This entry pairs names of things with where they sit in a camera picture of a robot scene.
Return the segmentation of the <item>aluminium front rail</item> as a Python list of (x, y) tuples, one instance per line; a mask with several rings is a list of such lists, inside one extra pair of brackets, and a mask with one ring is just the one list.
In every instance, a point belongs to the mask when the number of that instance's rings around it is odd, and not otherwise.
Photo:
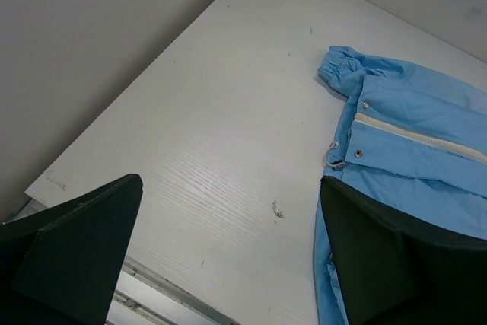
[(107, 324), (234, 324), (197, 298), (126, 257)]

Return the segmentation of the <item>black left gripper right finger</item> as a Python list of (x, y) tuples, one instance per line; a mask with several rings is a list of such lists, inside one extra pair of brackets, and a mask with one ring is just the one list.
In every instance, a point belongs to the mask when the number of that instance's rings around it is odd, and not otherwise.
[(321, 208), (350, 324), (484, 324), (486, 242), (323, 177)]

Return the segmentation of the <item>light blue hooded jacket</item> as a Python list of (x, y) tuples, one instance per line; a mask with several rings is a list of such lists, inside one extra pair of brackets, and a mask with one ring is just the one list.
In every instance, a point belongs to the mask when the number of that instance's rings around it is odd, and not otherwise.
[[(318, 73), (345, 98), (323, 177), (486, 242), (485, 93), (435, 70), (348, 46), (331, 47)], [(350, 324), (321, 198), (314, 283), (319, 322)]]

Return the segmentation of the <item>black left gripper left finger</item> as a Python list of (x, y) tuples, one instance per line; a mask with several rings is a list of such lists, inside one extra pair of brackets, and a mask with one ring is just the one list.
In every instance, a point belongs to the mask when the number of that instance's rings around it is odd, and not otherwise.
[(1, 226), (3, 324), (103, 324), (142, 201), (127, 174)]

